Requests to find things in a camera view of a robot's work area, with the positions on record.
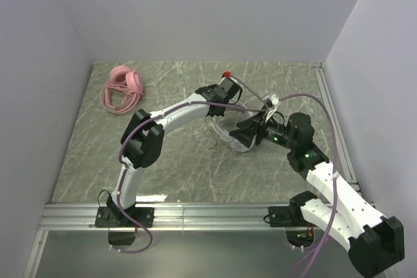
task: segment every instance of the marble tabletop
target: marble tabletop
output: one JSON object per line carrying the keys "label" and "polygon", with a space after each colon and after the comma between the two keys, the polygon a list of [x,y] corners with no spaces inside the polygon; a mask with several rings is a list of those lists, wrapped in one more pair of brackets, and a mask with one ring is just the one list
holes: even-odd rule
{"label": "marble tabletop", "polygon": [[[150,112],[173,105],[196,88],[218,83],[224,71],[232,71],[259,93],[278,96],[307,92],[320,96],[311,63],[251,62],[117,62],[94,64],[53,194],[53,202],[97,201],[102,189],[112,191],[121,165],[117,160],[120,139],[132,113],[114,115],[100,105],[100,90],[110,70],[126,64],[143,78],[145,96],[137,104]],[[115,94],[114,102],[121,95]],[[262,103],[244,90],[248,107]],[[311,115],[316,144],[332,157],[330,128],[322,109],[309,98],[280,104],[289,116],[300,111]],[[225,122],[235,117],[226,116]],[[137,192],[142,199],[165,202],[287,202],[312,190],[288,164],[287,150],[265,142],[247,153],[231,150],[217,139],[203,120],[173,131],[164,139],[158,161],[150,166]]]}

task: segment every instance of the back wall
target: back wall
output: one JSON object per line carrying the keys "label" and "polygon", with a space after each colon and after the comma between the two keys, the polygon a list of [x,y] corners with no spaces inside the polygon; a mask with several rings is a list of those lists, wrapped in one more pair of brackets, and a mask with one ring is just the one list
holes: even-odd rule
{"label": "back wall", "polygon": [[61,2],[94,60],[324,61],[356,0]]}

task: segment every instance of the gray wall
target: gray wall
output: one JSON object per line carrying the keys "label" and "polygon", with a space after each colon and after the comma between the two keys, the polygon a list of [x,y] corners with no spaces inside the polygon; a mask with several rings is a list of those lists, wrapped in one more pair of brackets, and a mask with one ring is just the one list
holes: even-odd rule
{"label": "gray wall", "polygon": [[61,1],[91,57],[101,61],[323,61],[356,2]]}
{"label": "gray wall", "polygon": [[404,223],[417,277],[417,2],[358,0],[325,66],[365,196]]}
{"label": "gray wall", "polygon": [[20,277],[90,62],[58,0],[0,0],[0,269]]}

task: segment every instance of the headphone ear cup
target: headphone ear cup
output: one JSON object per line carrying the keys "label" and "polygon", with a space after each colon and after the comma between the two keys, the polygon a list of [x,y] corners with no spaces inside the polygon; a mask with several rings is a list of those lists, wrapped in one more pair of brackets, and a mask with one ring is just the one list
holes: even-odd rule
{"label": "headphone ear cup", "polygon": [[131,68],[126,65],[115,66],[109,75],[109,82],[114,85],[126,85],[126,75],[133,72]]}
{"label": "headphone ear cup", "polygon": [[143,85],[139,74],[135,71],[131,71],[126,74],[126,85],[133,91],[138,91],[140,93],[143,92]]}

